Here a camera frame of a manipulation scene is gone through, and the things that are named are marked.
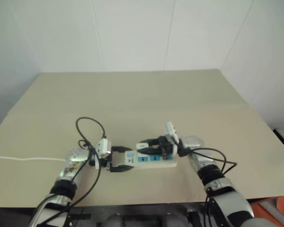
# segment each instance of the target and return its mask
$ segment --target white cable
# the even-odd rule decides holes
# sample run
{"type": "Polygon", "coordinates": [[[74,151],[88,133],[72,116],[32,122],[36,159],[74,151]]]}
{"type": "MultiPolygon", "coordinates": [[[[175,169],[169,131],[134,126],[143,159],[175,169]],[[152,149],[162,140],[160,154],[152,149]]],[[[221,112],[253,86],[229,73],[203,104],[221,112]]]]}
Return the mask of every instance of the white cable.
{"type": "Polygon", "coordinates": [[[51,157],[28,157],[28,158],[19,158],[19,157],[6,157],[6,156],[0,156],[0,159],[10,159],[10,160],[16,160],[16,161],[46,160],[46,161],[59,161],[59,162],[65,162],[65,159],[60,159],[60,158],[51,158],[51,157]]]}

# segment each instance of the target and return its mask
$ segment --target table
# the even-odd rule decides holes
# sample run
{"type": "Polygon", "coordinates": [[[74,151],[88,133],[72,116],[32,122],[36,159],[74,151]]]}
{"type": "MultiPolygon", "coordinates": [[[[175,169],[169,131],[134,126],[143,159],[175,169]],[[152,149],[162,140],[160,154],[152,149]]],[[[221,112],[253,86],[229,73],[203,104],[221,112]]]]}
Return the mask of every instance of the table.
{"type": "MultiPolygon", "coordinates": [[[[284,195],[284,146],[218,70],[42,73],[0,126],[0,156],[64,158],[77,147],[80,116],[99,120],[113,146],[131,148],[163,135],[164,123],[171,120],[179,136],[196,135],[239,163],[227,175],[246,198],[284,195]]],[[[96,124],[81,126],[92,143],[100,139],[96,124]]],[[[0,159],[0,207],[36,206],[62,167],[57,161],[0,159]]],[[[85,169],[76,198],[96,173],[85,169]]],[[[103,169],[94,191],[79,205],[204,199],[202,183],[183,157],[175,168],[103,169]]]]}

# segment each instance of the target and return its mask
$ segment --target beige table surface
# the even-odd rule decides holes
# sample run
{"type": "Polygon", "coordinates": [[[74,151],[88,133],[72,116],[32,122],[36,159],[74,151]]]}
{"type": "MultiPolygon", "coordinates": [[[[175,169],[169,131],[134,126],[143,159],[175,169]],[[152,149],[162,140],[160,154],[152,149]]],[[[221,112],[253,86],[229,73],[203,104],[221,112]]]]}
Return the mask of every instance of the beige table surface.
{"type": "MultiPolygon", "coordinates": [[[[134,148],[163,135],[172,121],[180,136],[197,135],[239,165],[228,177],[246,198],[284,195],[284,146],[217,70],[148,73],[41,74],[0,126],[0,156],[64,158],[80,139],[75,120],[94,117],[115,146],[134,148]]],[[[101,130],[81,125],[96,143],[101,130]]],[[[63,167],[58,161],[0,159],[0,207],[33,207],[63,167]]],[[[92,184],[86,168],[76,197],[92,184]]],[[[175,168],[110,173],[103,169],[80,205],[203,201],[186,157],[175,168]]]]}

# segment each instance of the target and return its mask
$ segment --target white wall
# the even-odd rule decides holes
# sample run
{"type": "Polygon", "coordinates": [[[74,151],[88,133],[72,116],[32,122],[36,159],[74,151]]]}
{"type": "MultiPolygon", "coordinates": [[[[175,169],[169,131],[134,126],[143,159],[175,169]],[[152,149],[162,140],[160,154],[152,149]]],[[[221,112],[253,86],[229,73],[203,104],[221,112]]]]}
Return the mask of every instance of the white wall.
{"type": "Polygon", "coordinates": [[[284,122],[284,0],[0,0],[0,122],[42,71],[211,68],[284,122]]]}

